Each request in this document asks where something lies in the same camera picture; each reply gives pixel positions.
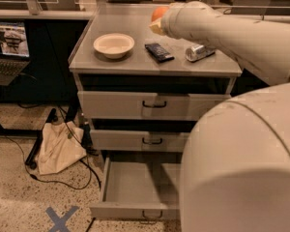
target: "white bowl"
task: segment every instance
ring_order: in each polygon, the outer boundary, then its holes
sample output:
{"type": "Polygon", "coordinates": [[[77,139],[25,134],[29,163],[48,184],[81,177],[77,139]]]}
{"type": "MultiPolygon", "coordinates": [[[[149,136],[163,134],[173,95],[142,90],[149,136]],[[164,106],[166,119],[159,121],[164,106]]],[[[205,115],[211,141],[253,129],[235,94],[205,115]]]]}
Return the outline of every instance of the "white bowl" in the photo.
{"type": "Polygon", "coordinates": [[[124,34],[107,34],[94,41],[94,49],[110,59],[122,58],[134,46],[134,39],[124,34]]]}

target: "drawer handle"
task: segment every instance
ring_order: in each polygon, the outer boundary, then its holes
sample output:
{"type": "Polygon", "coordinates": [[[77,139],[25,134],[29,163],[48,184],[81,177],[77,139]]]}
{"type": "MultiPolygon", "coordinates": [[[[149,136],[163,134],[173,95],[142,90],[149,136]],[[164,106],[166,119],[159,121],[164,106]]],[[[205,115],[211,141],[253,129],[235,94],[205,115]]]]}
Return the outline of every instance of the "drawer handle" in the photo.
{"type": "Polygon", "coordinates": [[[143,106],[148,108],[164,108],[166,107],[166,101],[163,104],[146,104],[146,102],[143,101],[143,106]]]}
{"type": "Polygon", "coordinates": [[[146,216],[145,211],[143,210],[142,216],[146,219],[160,219],[163,216],[163,211],[160,211],[160,214],[158,216],[146,216]]]}
{"type": "Polygon", "coordinates": [[[163,142],[163,139],[160,138],[159,141],[153,142],[153,141],[145,141],[145,138],[143,137],[142,142],[143,142],[143,144],[149,144],[149,145],[156,144],[157,145],[157,144],[161,144],[163,142]]]}

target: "open drawer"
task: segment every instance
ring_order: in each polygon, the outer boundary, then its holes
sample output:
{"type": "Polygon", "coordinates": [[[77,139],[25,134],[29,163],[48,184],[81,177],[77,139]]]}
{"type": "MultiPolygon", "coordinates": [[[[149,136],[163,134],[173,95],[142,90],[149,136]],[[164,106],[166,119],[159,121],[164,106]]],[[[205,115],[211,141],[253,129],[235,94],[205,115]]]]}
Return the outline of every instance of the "open drawer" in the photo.
{"type": "Polygon", "coordinates": [[[180,153],[113,152],[95,218],[179,219],[180,153]]]}
{"type": "Polygon", "coordinates": [[[137,92],[78,92],[86,118],[194,120],[230,98],[229,95],[137,92]]]}
{"type": "Polygon", "coordinates": [[[96,150],[183,152],[195,122],[93,120],[96,150]]]}

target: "cabinet top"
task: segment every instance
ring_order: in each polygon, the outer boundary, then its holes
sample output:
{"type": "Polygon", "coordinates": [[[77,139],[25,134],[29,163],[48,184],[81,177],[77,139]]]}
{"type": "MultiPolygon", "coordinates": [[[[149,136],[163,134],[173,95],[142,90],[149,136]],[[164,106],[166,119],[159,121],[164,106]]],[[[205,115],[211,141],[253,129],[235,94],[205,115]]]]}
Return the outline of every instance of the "cabinet top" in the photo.
{"type": "Polygon", "coordinates": [[[194,43],[159,36],[149,29],[154,4],[103,4],[90,26],[84,32],[71,57],[73,73],[109,73],[140,75],[183,76],[239,76],[238,64],[220,51],[191,63],[186,59],[186,49],[194,43]],[[104,34],[122,33],[134,38],[132,52],[119,60],[110,60],[93,49],[95,39],[104,34]],[[145,44],[159,43],[174,60],[157,63],[145,49],[145,44]]]}

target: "monitor screen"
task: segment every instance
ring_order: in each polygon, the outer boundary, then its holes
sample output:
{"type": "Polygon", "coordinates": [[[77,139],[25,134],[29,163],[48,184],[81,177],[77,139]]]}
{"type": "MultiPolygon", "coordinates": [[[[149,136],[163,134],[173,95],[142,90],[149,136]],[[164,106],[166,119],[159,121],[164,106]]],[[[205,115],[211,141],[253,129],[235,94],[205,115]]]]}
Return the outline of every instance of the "monitor screen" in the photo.
{"type": "Polygon", "coordinates": [[[0,55],[29,57],[23,21],[0,20],[0,55]]]}

